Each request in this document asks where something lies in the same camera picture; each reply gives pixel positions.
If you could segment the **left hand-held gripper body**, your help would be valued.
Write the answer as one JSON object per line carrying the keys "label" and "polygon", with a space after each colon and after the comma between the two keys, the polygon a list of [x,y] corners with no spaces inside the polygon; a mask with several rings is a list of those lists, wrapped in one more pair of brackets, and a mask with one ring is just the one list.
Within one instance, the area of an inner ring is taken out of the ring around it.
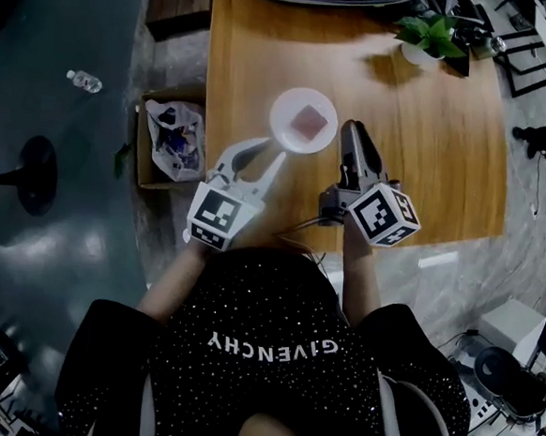
{"label": "left hand-held gripper body", "polygon": [[267,183],[235,178],[225,162],[219,162],[205,182],[201,182],[188,212],[182,233],[186,242],[199,241],[218,251],[226,251],[234,238],[261,214]]}

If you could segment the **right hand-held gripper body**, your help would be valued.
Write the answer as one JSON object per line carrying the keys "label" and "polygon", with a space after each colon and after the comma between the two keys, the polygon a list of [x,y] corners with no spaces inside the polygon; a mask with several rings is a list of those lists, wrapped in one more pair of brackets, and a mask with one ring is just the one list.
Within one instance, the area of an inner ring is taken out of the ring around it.
{"label": "right hand-held gripper body", "polygon": [[318,203],[322,225],[350,216],[371,246],[393,247],[421,229],[405,193],[353,165],[341,167],[341,181],[320,193]]}

